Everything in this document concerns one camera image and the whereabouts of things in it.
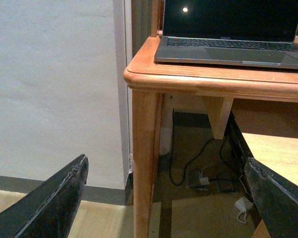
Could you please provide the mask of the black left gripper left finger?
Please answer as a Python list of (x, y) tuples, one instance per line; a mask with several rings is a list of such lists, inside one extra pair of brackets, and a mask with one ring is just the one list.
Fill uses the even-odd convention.
[(0, 238), (66, 238), (88, 176), (82, 154), (0, 213)]

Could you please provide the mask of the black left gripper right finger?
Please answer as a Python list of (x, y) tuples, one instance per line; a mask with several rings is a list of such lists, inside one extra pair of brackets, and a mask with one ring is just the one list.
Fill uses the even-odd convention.
[(298, 238), (298, 186), (249, 158), (244, 171), (254, 203), (272, 238)]

